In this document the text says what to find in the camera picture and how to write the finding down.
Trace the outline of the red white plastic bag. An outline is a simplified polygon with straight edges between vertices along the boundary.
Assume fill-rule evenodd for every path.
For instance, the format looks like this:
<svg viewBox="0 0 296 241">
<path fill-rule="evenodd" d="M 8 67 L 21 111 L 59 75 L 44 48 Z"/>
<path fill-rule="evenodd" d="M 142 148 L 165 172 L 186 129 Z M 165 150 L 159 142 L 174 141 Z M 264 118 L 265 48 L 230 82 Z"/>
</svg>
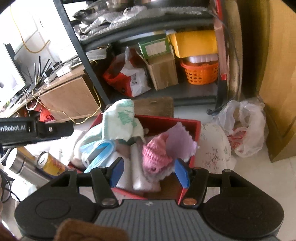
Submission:
<svg viewBox="0 0 296 241">
<path fill-rule="evenodd" d="M 114 58 L 103 74 L 104 80 L 127 97 L 137 97 L 151 90 L 146 64 L 134 48 L 126 47 L 125 51 Z"/>
</svg>

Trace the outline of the pink knitted hat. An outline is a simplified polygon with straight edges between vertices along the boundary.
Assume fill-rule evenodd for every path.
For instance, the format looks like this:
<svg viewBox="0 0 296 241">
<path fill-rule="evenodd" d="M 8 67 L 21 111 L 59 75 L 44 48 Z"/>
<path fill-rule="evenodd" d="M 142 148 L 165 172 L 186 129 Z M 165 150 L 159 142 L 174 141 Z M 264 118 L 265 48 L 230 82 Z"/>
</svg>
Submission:
<svg viewBox="0 0 296 241">
<path fill-rule="evenodd" d="M 167 133 L 155 136 L 142 147 L 142 167 L 149 174 L 158 174 L 173 162 L 166 150 Z"/>
</svg>

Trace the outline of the orange plastic basket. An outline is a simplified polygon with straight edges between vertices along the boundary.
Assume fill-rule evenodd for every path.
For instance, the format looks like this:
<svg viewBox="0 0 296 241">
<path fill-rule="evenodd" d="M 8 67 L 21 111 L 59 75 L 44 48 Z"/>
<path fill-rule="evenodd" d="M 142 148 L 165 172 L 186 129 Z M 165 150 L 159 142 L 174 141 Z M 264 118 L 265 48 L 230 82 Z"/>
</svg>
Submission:
<svg viewBox="0 0 296 241">
<path fill-rule="evenodd" d="M 181 60 L 180 64 L 185 71 L 187 81 L 192 85 L 210 84 L 215 82 L 218 78 L 218 61 L 191 63 L 186 60 Z"/>
</svg>

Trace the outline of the dark wooden board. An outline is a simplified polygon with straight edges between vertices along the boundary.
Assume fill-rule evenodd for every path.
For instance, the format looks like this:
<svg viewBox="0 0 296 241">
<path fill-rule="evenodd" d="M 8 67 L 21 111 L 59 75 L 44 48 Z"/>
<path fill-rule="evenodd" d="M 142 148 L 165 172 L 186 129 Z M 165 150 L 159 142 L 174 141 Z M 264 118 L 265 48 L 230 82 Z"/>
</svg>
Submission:
<svg viewBox="0 0 296 241">
<path fill-rule="evenodd" d="M 142 98 L 136 100 L 124 98 L 118 100 L 118 102 L 126 100 L 133 102 L 135 115 L 174 117 L 174 101 L 172 97 Z"/>
</svg>

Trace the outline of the wooden tv stand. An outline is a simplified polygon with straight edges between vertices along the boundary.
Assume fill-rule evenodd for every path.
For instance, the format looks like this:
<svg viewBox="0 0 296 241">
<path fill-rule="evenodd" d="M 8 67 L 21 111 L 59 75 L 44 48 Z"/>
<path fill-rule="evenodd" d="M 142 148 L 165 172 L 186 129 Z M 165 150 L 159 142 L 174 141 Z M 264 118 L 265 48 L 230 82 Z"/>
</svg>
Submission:
<svg viewBox="0 0 296 241">
<path fill-rule="evenodd" d="M 48 109 L 54 120 L 64 122 L 99 115 L 101 104 L 103 101 L 96 93 L 84 66 L 80 65 L 33 93 L 25 94 L 15 104 L 1 111 L 1 118 L 24 115 L 25 111 L 32 108 L 37 110 L 42 106 Z"/>
</svg>

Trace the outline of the silver thermos bottle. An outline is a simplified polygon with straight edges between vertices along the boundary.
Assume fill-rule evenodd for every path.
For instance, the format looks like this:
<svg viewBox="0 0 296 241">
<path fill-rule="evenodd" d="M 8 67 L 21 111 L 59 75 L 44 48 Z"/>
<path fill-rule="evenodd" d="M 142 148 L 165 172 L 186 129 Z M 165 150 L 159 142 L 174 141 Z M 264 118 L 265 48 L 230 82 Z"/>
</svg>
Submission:
<svg viewBox="0 0 296 241">
<path fill-rule="evenodd" d="M 50 178 L 38 171 L 32 160 L 17 148 L 8 154 L 5 167 L 38 188 L 50 181 Z"/>
</svg>

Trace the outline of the white green towel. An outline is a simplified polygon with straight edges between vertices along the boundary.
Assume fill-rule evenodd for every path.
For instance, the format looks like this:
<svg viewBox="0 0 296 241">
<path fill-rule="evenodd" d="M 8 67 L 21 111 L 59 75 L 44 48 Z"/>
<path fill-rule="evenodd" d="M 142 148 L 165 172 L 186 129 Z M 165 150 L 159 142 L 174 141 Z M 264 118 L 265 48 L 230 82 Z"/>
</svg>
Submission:
<svg viewBox="0 0 296 241">
<path fill-rule="evenodd" d="M 93 126 L 74 147 L 74 158 L 86 160 L 82 147 L 100 140 L 129 141 L 133 137 L 144 139 L 144 128 L 135 117 L 134 102 L 122 99 L 112 104 L 102 116 L 102 122 Z"/>
</svg>

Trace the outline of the white foam block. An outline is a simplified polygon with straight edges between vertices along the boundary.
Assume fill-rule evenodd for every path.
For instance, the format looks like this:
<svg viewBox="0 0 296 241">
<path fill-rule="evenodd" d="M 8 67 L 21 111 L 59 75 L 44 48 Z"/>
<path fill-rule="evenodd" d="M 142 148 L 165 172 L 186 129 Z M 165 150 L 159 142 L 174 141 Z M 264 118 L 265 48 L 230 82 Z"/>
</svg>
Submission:
<svg viewBox="0 0 296 241">
<path fill-rule="evenodd" d="M 147 180 L 142 168 L 142 143 L 130 146 L 130 158 L 124 159 L 124 172 L 116 185 L 129 192 L 160 192 L 159 182 Z"/>
</svg>

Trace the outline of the wooden cabinet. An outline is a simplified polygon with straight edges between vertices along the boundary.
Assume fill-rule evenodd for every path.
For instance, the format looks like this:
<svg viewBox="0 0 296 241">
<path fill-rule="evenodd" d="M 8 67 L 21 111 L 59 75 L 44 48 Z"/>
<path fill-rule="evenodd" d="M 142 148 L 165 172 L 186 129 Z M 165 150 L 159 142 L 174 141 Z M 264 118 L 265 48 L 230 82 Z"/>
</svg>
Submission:
<svg viewBox="0 0 296 241">
<path fill-rule="evenodd" d="M 284 1 L 238 1 L 243 88 L 265 104 L 272 162 L 295 156 L 295 11 Z"/>
</svg>

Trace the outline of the yellow cardboard box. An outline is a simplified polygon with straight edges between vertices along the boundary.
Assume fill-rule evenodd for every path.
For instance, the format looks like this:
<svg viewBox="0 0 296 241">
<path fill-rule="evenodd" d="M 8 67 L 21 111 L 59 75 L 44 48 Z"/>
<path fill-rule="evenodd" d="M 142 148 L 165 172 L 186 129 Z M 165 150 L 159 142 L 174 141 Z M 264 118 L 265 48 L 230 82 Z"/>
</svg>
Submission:
<svg viewBox="0 0 296 241">
<path fill-rule="evenodd" d="M 218 53 L 214 30 L 178 32 L 168 38 L 178 58 Z"/>
</svg>

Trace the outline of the green white box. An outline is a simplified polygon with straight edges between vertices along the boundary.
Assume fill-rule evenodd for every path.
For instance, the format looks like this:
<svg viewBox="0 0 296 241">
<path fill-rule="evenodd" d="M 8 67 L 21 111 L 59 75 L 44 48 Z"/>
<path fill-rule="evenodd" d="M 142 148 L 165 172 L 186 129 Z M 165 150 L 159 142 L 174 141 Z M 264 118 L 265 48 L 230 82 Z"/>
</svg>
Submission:
<svg viewBox="0 0 296 241">
<path fill-rule="evenodd" d="M 144 59 L 151 59 L 171 52 L 170 43 L 167 37 L 152 41 L 139 42 L 139 49 Z"/>
</svg>

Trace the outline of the brown cardboard box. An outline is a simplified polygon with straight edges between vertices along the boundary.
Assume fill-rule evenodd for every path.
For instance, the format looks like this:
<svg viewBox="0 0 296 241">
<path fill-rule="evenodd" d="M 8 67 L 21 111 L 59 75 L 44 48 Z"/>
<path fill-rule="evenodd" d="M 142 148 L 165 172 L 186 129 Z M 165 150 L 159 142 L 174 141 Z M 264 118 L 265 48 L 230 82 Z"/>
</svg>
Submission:
<svg viewBox="0 0 296 241">
<path fill-rule="evenodd" d="M 156 91 L 179 83 L 175 57 L 172 52 L 152 57 L 148 60 L 145 60 L 140 53 L 137 54 L 145 62 Z"/>
</svg>

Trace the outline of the pink pig plush toy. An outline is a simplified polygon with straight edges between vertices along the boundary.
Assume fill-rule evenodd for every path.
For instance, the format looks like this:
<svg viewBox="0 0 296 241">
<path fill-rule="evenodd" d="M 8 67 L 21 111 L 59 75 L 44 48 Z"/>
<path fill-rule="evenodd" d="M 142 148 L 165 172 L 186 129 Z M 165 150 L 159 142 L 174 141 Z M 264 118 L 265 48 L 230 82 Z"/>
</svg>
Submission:
<svg viewBox="0 0 296 241">
<path fill-rule="evenodd" d="M 117 157 L 123 158 L 124 160 L 130 160 L 132 145 L 136 146 L 141 150 L 143 144 L 146 144 L 145 134 L 147 130 L 141 126 L 135 127 L 132 131 L 132 135 L 128 140 L 117 139 L 115 143 L 115 153 Z"/>
</svg>

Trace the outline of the red cardboard box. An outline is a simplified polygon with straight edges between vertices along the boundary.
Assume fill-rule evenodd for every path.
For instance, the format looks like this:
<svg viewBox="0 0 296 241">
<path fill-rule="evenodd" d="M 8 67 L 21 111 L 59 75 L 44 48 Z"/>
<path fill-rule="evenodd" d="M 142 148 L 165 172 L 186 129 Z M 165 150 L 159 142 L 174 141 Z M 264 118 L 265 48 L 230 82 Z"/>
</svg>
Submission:
<svg viewBox="0 0 296 241">
<path fill-rule="evenodd" d="M 133 112 L 104 113 L 102 123 L 92 127 L 74 148 L 74 156 L 90 171 L 108 167 L 123 156 L 125 170 L 117 188 L 128 191 L 159 192 L 160 181 L 173 172 L 177 158 L 188 161 L 197 143 L 181 123 L 153 138 L 144 138 L 144 129 Z"/>
</svg>

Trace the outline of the yellow blue drink can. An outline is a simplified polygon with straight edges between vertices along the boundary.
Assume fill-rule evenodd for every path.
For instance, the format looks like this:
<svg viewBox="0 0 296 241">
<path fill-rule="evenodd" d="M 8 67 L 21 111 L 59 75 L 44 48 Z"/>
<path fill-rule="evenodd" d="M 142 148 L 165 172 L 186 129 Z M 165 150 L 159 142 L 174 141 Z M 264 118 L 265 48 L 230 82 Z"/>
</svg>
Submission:
<svg viewBox="0 0 296 241">
<path fill-rule="evenodd" d="M 48 152 L 42 152 L 38 159 L 36 167 L 49 176 L 59 176 L 68 170 L 67 166 L 61 163 Z"/>
</svg>

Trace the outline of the blue face mask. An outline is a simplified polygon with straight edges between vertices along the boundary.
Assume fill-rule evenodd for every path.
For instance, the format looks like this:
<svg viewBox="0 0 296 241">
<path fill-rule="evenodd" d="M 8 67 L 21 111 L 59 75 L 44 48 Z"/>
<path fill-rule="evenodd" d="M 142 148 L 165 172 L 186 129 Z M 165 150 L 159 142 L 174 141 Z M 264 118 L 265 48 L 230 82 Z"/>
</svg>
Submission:
<svg viewBox="0 0 296 241">
<path fill-rule="evenodd" d="M 106 167 L 109 157 L 115 151 L 115 142 L 112 140 L 94 141 L 79 148 L 81 160 L 86 167 L 84 173 L 89 173 L 97 167 Z"/>
</svg>

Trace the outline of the black metal shelf rack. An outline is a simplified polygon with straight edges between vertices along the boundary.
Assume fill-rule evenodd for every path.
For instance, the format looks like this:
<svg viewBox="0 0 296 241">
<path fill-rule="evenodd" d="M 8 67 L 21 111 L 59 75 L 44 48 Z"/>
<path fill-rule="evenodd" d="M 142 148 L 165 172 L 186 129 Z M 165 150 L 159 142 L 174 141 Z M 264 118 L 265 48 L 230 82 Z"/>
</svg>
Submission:
<svg viewBox="0 0 296 241">
<path fill-rule="evenodd" d="M 202 6 L 104 9 L 86 28 L 73 26 L 63 6 L 55 7 L 90 80 L 105 104 L 120 99 L 173 98 L 176 106 L 214 103 L 227 97 L 221 59 L 192 63 L 190 57 L 221 55 L 215 23 Z"/>
</svg>

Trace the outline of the floral pink cloth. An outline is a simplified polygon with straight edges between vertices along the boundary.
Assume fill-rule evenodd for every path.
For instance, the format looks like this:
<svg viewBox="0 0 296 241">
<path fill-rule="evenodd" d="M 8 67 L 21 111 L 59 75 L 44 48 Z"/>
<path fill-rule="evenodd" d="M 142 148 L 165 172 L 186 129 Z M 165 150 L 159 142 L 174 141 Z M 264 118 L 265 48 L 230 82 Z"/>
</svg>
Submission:
<svg viewBox="0 0 296 241">
<path fill-rule="evenodd" d="M 222 128 L 214 123 L 202 124 L 194 166 L 221 174 L 224 169 L 233 170 L 235 165 L 236 159 Z"/>
</svg>

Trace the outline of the lilac cloth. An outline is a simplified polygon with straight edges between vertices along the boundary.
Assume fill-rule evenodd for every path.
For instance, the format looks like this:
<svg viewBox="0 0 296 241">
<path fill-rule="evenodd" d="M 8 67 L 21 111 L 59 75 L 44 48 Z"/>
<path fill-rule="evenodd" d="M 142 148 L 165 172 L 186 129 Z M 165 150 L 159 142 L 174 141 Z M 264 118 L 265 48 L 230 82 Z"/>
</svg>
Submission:
<svg viewBox="0 0 296 241">
<path fill-rule="evenodd" d="M 182 159 L 188 162 L 192 156 L 195 156 L 198 144 L 180 121 L 166 133 L 168 134 L 166 152 L 169 157 L 173 160 Z"/>
</svg>

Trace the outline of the bubble wrap sheet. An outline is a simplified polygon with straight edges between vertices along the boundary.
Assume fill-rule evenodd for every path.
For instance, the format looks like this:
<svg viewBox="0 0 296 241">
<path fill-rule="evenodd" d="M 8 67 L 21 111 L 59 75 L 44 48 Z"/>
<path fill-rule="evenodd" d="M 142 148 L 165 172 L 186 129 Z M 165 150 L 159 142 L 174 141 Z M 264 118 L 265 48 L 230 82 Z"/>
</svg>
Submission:
<svg viewBox="0 0 296 241">
<path fill-rule="evenodd" d="M 133 6 L 131 8 L 126 8 L 124 11 L 86 9 L 78 11 L 73 15 L 76 20 L 84 24 L 84 27 L 75 24 L 73 29 L 79 41 L 83 42 L 93 36 L 108 33 L 133 23 L 138 23 L 140 20 L 152 19 L 169 14 L 200 16 L 205 13 L 206 10 L 207 8 L 205 7 L 192 6 L 152 9 L 148 9 L 145 6 Z"/>
</svg>

